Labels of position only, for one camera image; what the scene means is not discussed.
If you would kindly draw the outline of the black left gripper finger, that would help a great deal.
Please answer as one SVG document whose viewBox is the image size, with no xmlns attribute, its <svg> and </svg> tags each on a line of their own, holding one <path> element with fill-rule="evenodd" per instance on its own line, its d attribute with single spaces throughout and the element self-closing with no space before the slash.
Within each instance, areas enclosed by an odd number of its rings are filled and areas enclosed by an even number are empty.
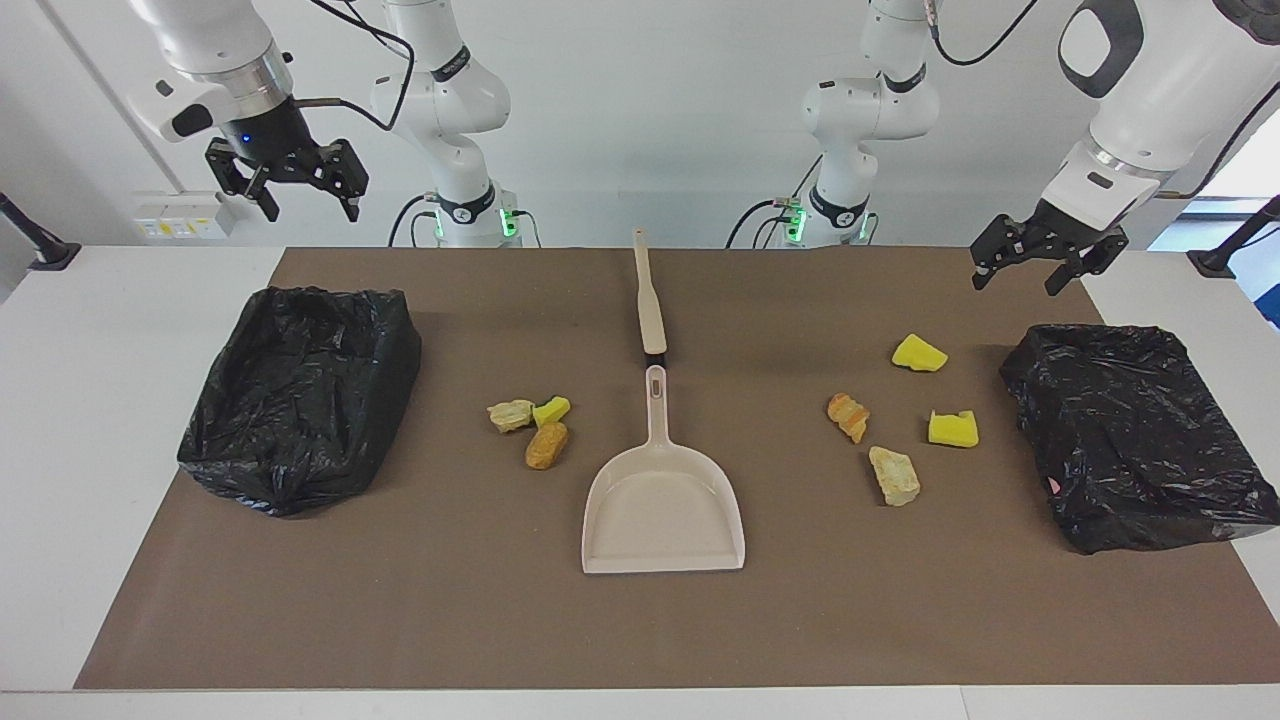
<svg viewBox="0 0 1280 720">
<path fill-rule="evenodd" d="M 997 215 L 972 242 L 970 258 L 974 264 L 972 286 L 982 291 L 1006 266 L 1027 260 L 1023 236 L 1027 224 L 1015 222 L 1011 217 Z"/>
<path fill-rule="evenodd" d="M 1044 291 L 1048 296 L 1057 296 L 1074 279 L 1102 274 L 1128 243 L 1124 228 L 1114 228 L 1094 242 L 1084 245 L 1056 238 L 1051 245 L 1050 256 L 1061 259 L 1062 263 L 1044 281 Z"/>
</svg>

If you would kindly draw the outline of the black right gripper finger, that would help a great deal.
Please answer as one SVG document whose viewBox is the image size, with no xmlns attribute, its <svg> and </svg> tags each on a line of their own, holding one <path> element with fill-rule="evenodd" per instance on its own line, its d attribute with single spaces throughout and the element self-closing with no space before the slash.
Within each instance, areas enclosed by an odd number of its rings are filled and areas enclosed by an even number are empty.
<svg viewBox="0 0 1280 720">
<path fill-rule="evenodd" d="M 346 138 L 317 149 L 317 187 L 338 199 L 349 223 L 360 217 L 360 202 L 369 188 L 369 173 Z"/>
<path fill-rule="evenodd" d="M 269 222 L 278 222 L 280 209 L 268 187 L 270 167 L 259 167 L 246 177 L 236 164 L 239 158 L 224 138 L 210 140 L 205 159 L 224 195 L 242 197 L 259 208 Z"/>
</svg>

